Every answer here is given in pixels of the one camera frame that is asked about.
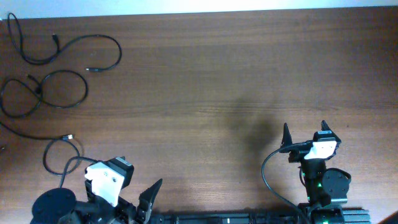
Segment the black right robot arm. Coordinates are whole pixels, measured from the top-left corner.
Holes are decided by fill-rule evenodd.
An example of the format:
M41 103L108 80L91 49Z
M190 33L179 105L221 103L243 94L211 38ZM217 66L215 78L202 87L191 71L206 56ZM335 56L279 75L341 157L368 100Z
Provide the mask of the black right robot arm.
M284 124L281 152L289 154L290 163L300 164L300 180L307 193L307 203L298 207L310 223L344 223L341 205L348 201L351 175L341 169L327 168L326 161L336 155L341 139L326 121L321 130L305 142L294 143Z

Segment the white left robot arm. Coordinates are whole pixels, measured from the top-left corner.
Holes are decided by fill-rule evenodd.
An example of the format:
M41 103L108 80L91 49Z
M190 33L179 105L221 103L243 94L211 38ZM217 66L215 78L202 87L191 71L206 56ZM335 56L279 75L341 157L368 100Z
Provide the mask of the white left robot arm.
M88 200L76 199L63 183L72 161L88 161L85 187ZM108 161L75 156L65 164L60 185L36 199L32 206L31 223L148 223L155 198L162 186L159 179L139 196L138 206L119 196L131 182L134 166L123 157Z

